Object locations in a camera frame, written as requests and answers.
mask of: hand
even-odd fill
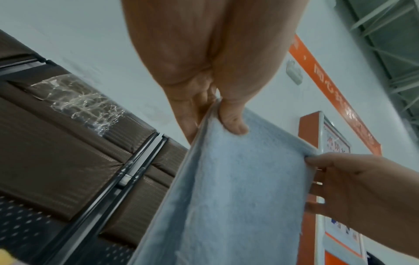
[[[245,134],[247,101],[273,77],[308,0],[122,0],[131,40],[189,142],[216,100]]]
[[[325,153],[306,158],[318,168],[306,212],[337,220],[394,250],[419,258],[419,173],[383,157]]]

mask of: yellow object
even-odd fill
[[[4,249],[0,249],[0,265],[11,265],[16,260]]]

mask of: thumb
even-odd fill
[[[224,127],[233,134],[243,135],[249,132],[249,127],[244,123],[242,113],[245,103],[221,100],[218,116]]]

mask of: orange banner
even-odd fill
[[[289,53],[307,72],[310,78],[316,83],[326,98],[333,104],[349,126],[355,131],[367,148],[374,155],[382,155],[381,144],[372,136],[371,132],[361,121],[358,114],[350,106],[339,89],[333,84],[330,77],[324,72],[323,68],[316,61],[300,38],[295,35]]]

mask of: towel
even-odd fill
[[[205,117],[130,265],[294,265],[318,150],[249,110],[237,136]]]

